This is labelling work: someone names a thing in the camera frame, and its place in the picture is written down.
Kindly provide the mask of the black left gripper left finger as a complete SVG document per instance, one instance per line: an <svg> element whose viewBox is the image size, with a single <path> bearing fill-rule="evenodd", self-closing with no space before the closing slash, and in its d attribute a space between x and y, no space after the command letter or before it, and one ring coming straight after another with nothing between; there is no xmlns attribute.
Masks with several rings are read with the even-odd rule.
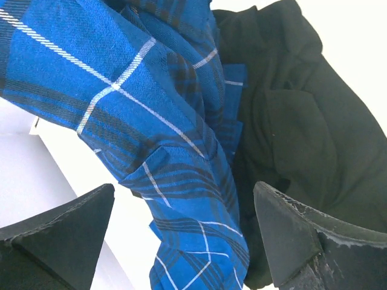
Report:
<svg viewBox="0 0 387 290"><path fill-rule="evenodd" d="M1 228L1 289L90 289L113 204L104 184Z"/></svg>

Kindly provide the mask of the blue plaid shirt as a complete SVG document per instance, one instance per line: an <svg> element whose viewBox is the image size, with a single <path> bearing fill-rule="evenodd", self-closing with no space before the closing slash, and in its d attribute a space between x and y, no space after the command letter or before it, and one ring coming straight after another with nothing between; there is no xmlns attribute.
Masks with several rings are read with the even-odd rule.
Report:
<svg viewBox="0 0 387 290"><path fill-rule="evenodd" d="M2 1L1 97L75 131L141 196L152 289L241 289L218 29L209 1Z"/></svg>

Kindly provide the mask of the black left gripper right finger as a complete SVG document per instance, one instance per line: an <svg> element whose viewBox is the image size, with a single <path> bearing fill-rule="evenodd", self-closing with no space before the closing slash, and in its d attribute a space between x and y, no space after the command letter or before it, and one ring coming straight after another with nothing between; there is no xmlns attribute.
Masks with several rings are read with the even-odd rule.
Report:
<svg viewBox="0 0 387 290"><path fill-rule="evenodd" d="M257 182L255 210L279 289L386 289L386 234L358 227Z"/></svg>

